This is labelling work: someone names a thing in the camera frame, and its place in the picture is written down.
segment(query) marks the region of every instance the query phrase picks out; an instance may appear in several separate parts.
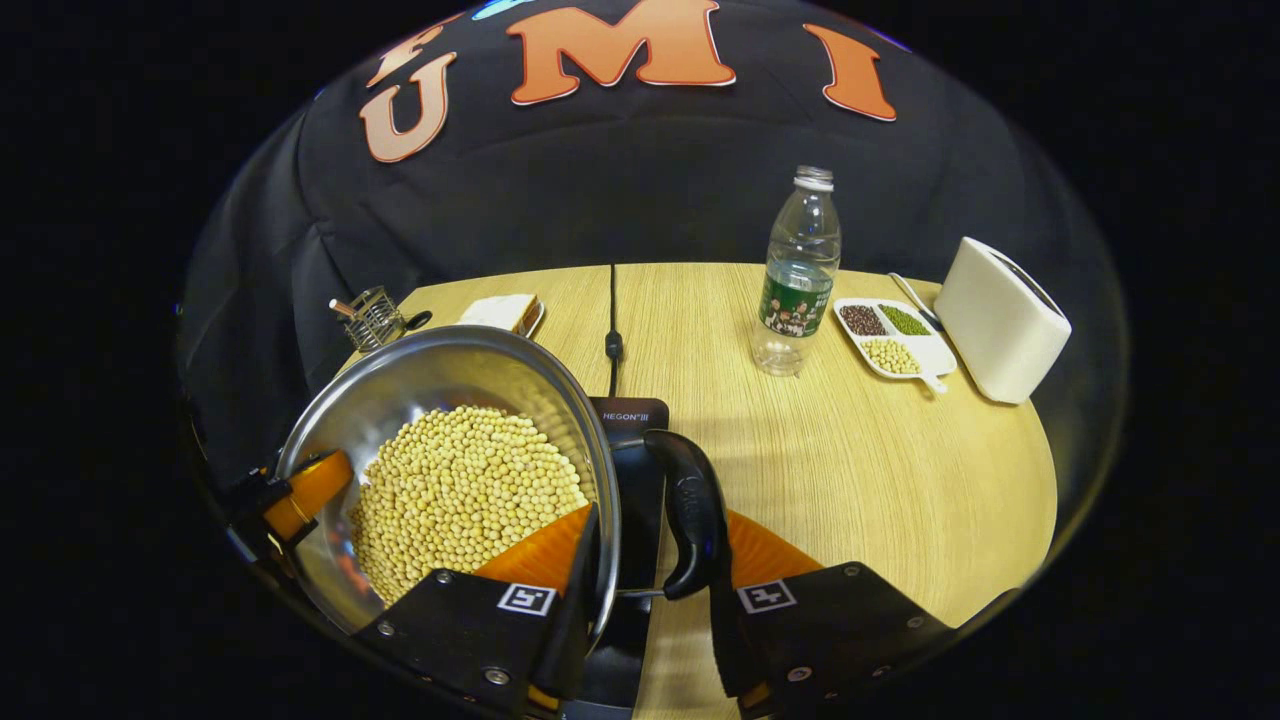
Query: pot handle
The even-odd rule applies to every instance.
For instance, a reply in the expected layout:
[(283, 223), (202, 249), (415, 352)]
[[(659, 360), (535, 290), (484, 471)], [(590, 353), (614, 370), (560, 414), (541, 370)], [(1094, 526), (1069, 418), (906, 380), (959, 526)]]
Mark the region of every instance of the pot handle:
[(680, 600), (709, 585), (730, 566), (724, 496), (707, 455), (689, 438), (653, 429), (644, 433), (644, 446), (667, 475), (667, 524), (680, 552), (662, 594)]

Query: metal utensil holder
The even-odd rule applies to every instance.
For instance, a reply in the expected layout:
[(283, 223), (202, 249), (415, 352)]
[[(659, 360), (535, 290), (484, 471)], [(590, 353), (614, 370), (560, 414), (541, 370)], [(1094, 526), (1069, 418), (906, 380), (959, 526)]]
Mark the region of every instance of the metal utensil holder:
[(347, 318), (343, 328), (360, 352), (378, 350), (404, 333), (404, 316), (380, 286), (361, 292), (351, 309), (356, 315)]

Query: round wooden table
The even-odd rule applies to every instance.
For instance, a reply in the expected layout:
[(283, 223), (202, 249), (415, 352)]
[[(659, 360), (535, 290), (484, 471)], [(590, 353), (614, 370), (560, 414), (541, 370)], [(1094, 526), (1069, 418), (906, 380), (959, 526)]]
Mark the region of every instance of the round wooden table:
[[(626, 351), (617, 395), (664, 400), (671, 429), (707, 452), (730, 507), (823, 565), (867, 564), (948, 625), (1021, 585), (1044, 560), (1057, 510), (1053, 459), (1032, 404), (986, 400), (963, 360), (942, 378), (950, 392), (941, 397), (918, 380), (881, 378), (829, 311), (800, 374), (769, 377), (748, 346), (763, 278), (755, 264), (618, 265)], [(940, 287), (911, 284), (925, 302)], [(422, 287), (401, 311), (431, 310), (433, 328), (475, 300), (518, 292), (547, 305), (532, 340), (589, 395), (605, 395), (607, 265)], [(850, 270), (836, 278), (838, 297), (909, 301), (887, 275)], [(676, 560), (668, 538), (659, 582)], [(653, 603), (635, 717), (736, 720), (708, 612), (705, 591)]]

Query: power cord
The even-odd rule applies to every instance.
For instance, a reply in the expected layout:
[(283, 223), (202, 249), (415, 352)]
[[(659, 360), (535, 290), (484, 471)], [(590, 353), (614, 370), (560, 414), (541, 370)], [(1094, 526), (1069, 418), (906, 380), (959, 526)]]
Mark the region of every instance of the power cord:
[(609, 397), (618, 392), (618, 361), (622, 360), (622, 336), (618, 333), (618, 269), (609, 264), (609, 334), (604, 336), (604, 355), (609, 359)]

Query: orange letter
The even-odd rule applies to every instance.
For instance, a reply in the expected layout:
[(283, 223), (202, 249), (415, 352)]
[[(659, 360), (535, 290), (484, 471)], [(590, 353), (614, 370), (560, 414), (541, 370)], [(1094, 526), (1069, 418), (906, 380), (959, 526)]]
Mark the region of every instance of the orange letter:
[(884, 100), (879, 76), (876, 74), (874, 50), (824, 27), (804, 24), (804, 28), (822, 40), (831, 60), (831, 85), (822, 94), (846, 110), (861, 113), (877, 120), (897, 118), (897, 110)]
[(424, 29), (422, 32), (415, 35), (413, 37), (406, 40), (404, 42), (401, 42), (396, 47), (392, 47), (385, 55), (383, 55), (383, 64), (381, 67), (378, 68), (378, 74), (375, 74), (374, 78), (370, 79), (367, 85), (365, 85), (365, 87), (372, 87), (378, 85), (379, 82), (383, 81), (383, 78), (385, 78), (387, 76), (392, 74), (393, 72), (403, 67), (404, 63), (412, 60), (413, 58), (417, 58), (417, 54), (421, 53), (419, 47), (435, 40), (435, 36), (440, 35), (440, 29), (443, 29), (444, 26), (452, 23), (460, 17), (462, 17), (462, 13), (458, 13), (457, 15), (453, 15), (447, 20), (440, 20), (434, 26)]
[(710, 0), (640, 0), (616, 26), (577, 8), (525, 18), (507, 28), (525, 44), (525, 83), (511, 101), (532, 105), (577, 90), (580, 81), (561, 67), (562, 53), (595, 82), (617, 85), (645, 44), (649, 61), (636, 77), (649, 85), (730, 85), (733, 70), (721, 64), (712, 37), (717, 8)]
[(435, 135), (444, 126), (444, 118), (449, 114), (449, 88), (444, 85), (444, 68), (457, 56), (457, 53), (445, 53), (408, 77), (417, 85), (417, 94), (422, 100), (422, 117), (413, 129), (408, 132), (396, 129), (392, 97), (399, 92), (398, 85), (379, 92), (360, 109), (370, 155), (383, 163), (398, 163), (435, 140)]

